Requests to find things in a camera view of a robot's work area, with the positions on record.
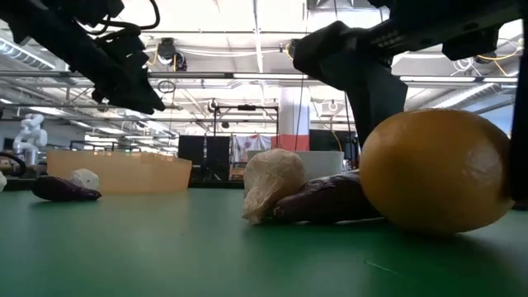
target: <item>purple eggplant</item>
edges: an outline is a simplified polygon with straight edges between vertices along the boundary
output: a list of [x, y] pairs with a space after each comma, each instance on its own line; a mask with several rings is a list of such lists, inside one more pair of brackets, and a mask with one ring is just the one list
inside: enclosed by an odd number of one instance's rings
[[95, 201], [101, 197], [99, 191], [76, 186], [59, 177], [40, 177], [31, 191], [39, 198], [55, 202]]
[[375, 219], [382, 215], [367, 200], [359, 175], [344, 172], [308, 181], [292, 196], [276, 202], [267, 223], [335, 224], [340, 221]]

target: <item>green table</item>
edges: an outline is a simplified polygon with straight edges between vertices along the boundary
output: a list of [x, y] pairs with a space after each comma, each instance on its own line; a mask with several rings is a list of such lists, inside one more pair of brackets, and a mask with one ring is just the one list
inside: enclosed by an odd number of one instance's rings
[[528, 296], [528, 214], [450, 240], [386, 223], [252, 227], [240, 190], [0, 194], [0, 296]]

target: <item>ceiling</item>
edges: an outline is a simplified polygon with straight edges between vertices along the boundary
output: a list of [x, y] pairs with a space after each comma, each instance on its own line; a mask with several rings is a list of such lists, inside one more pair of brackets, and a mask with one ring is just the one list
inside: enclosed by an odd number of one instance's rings
[[[153, 9], [147, 0], [124, 0], [125, 10], [116, 19], [117, 21], [133, 22], [138, 25], [147, 25], [154, 21]], [[161, 12], [160, 25], [141, 35], [145, 43], [150, 61], [154, 60], [156, 44], [164, 37], [172, 37], [176, 47], [186, 57], [188, 73], [224, 72], [224, 73], [288, 73], [299, 74], [292, 65], [291, 59], [284, 52], [291, 39], [302, 38], [309, 32], [316, 31], [339, 19], [350, 27], [370, 28], [379, 24], [382, 19], [389, 17], [386, 10], [378, 10], [368, 5], [367, 1], [337, 1], [337, 16], [333, 1], [318, 0], [188, 0], [172, 1], [157, 0]], [[5, 23], [0, 22], [0, 40], [8, 38], [10, 31]], [[518, 49], [522, 45], [521, 21], [506, 24], [500, 30], [500, 39], [497, 45], [499, 57], [508, 56], [514, 52], [520, 54]], [[43, 49], [34, 41], [24, 47], [42, 59], [56, 65], [56, 70], [64, 70], [66, 65], [61, 64], [50, 52]], [[518, 65], [518, 56], [498, 61], [498, 64], [512, 72]], [[159, 62], [149, 66], [152, 72], [171, 72], [166, 65]], [[0, 54], [0, 70], [35, 71], [19, 61]], [[401, 54], [394, 58], [393, 74], [398, 76], [493, 76], [501, 77], [504, 74], [495, 63], [481, 65], [471, 63], [469, 60], [452, 62], [441, 54], [441, 47], [435, 46], [416, 53]], [[66, 88], [64, 82], [49, 78], [9, 78], [15, 79], [20, 85], [13, 85], [12, 81], [0, 80], [0, 97], [16, 103], [34, 104], [67, 104], [77, 105], [78, 108], [62, 108], [62, 114], [49, 113], [50, 117], [101, 117], [110, 120], [78, 120], [77, 122], [93, 128], [104, 126], [123, 130], [126, 134], [145, 134], [141, 127], [133, 125], [125, 118], [141, 118], [143, 121], [160, 120], [158, 123], [169, 128], [175, 134], [204, 134], [212, 130], [211, 123], [193, 123], [196, 119], [207, 120], [211, 118], [207, 110], [208, 104], [214, 98], [219, 104], [237, 106], [253, 104], [259, 106], [276, 106], [281, 100], [283, 87], [301, 87], [299, 80], [261, 79], [254, 81], [219, 80], [219, 79], [185, 79], [171, 80], [177, 85], [174, 92], [163, 94], [163, 101], [167, 106], [175, 105], [181, 110], [167, 109], [156, 112], [154, 115], [135, 115], [124, 110], [109, 109], [99, 111], [96, 108], [86, 108], [95, 104], [88, 96], [91, 89], [89, 82], [77, 80], [78, 85]], [[151, 83], [157, 86], [160, 81], [152, 79]], [[304, 87], [309, 88], [311, 97], [311, 119], [314, 128], [327, 129], [332, 126], [334, 130], [347, 130], [347, 125], [338, 121], [346, 120], [344, 107], [344, 94], [332, 87], [317, 82], [306, 82]], [[460, 89], [471, 89], [475, 85], [454, 85], [449, 83], [409, 83], [406, 109], [416, 109], [436, 104], [447, 100]], [[479, 98], [472, 98], [472, 102], [480, 104], [480, 110], [489, 96], [497, 95], [483, 92]], [[501, 90], [500, 93], [511, 93], [510, 88]], [[274, 123], [262, 123], [263, 120], [275, 119], [275, 111], [268, 114], [262, 111], [237, 111], [222, 115], [225, 119], [244, 119], [244, 123], [231, 123], [229, 129], [219, 128], [224, 133], [275, 133]], [[333, 124], [316, 124], [315, 121], [336, 121]]]

